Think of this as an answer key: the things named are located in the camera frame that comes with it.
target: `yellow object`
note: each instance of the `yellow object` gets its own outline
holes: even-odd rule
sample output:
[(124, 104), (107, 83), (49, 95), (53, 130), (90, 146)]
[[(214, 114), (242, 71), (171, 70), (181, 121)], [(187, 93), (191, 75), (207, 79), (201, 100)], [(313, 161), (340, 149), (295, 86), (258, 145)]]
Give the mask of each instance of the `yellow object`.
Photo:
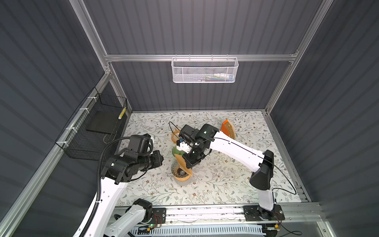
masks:
[(186, 161), (183, 159), (182, 155), (175, 154), (175, 158), (179, 163), (178, 167), (176, 167), (175, 169), (181, 168), (184, 172), (186, 172), (188, 174), (188, 176), (183, 177), (183, 178), (176, 177), (176, 176), (174, 176), (174, 177), (179, 181), (188, 180), (191, 176), (193, 176), (192, 169), (187, 169)]
[(231, 139), (235, 139), (235, 128), (229, 120), (225, 120), (222, 123), (220, 130)]
[(126, 107), (121, 111), (119, 115), (119, 119), (122, 119), (122, 116), (125, 114), (125, 111), (126, 111)]

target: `table surface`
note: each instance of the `table surface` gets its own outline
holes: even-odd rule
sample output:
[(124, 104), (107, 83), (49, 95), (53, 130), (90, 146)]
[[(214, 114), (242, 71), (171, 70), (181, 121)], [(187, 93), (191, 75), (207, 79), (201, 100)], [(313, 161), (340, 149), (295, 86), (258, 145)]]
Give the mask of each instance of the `table surface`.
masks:
[[(213, 151), (193, 168), (194, 181), (186, 186), (177, 184), (171, 173), (171, 164), (176, 160), (171, 151), (176, 145), (171, 140), (169, 121), (178, 127), (188, 124), (200, 129), (206, 123), (221, 128), (226, 119), (234, 124), (237, 141), (257, 150), (271, 150), (275, 165), (291, 180), (260, 111), (132, 113), (125, 136), (149, 133), (154, 138), (154, 150), (160, 150), (164, 161), (161, 167), (149, 170), (139, 180), (130, 182), (117, 206), (131, 205), (138, 198), (146, 199), (155, 206), (257, 203), (257, 191), (249, 183), (251, 171), (218, 151)], [(120, 149), (127, 145), (128, 140), (123, 141)], [(293, 192), (276, 168), (273, 187)], [(298, 195), (283, 190), (275, 190), (274, 197), (277, 202), (300, 202)]]

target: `gray corrugated wall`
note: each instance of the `gray corrugated wall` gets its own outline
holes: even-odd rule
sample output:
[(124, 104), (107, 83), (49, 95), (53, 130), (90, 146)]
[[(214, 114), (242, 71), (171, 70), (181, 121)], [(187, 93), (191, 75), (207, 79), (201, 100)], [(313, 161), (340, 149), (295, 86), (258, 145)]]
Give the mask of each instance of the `gray corrugated wall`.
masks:
[[(108, 54), (288, 54), (320, 0), (85, 0)], [(169, 63), (113, 63), (133, 110), (265, 108), (285, 62), (240, 63), (236, 82), (174, 84)]]
[(108, 54), (294, 53), (320, 0), (85, 0)]
[(169, 62), (113, 62), (134, 111), (264, 109), (288, 62), (240, 62), (235, 83), (174, 83)]
[(0, 41), (2, 219), (103, 69), (69, 1), (0, 1)]
[(379, 1), (334, 1), (271, 114), (341, 237), (379, 225), (378, 12)]

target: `metal mounting plate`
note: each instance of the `metal mounting plate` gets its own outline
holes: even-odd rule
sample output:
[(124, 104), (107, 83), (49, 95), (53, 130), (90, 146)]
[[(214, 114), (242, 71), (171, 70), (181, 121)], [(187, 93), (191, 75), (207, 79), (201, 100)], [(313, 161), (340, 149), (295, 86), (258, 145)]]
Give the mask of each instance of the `metal mounting plate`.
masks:
[[(253, 206), (243, 206), (243, 212), (246, 218), (246, 221), (262, 221), (262, 219), (258, 215), (258, 207), (259, 205), (253, 205)], [(276, 217), (272, 217), (270, 220), (285, 220), (284, 213), (282, 210), (282, 207), (280, 205), (274, 206), (274, 212), (279, 213), (279, 215), (276, 215)]]

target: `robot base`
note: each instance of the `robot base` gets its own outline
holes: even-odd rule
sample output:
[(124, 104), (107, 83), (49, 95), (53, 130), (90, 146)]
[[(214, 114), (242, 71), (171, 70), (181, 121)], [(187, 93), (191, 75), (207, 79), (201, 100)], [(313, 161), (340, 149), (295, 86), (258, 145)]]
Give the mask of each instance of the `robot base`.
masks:
[[(262, 221), (262, 214), (260, 213), (259, 205), (249, 205), (249, 206), (243, 206), (244, 215), (246, 218), (246, 221)], [(280, 205), (274, 205), (273, 213), (271, 215), (267, 215), (267, 219), (270, 221), (281, 221), (285, 220), (282, 207)]]

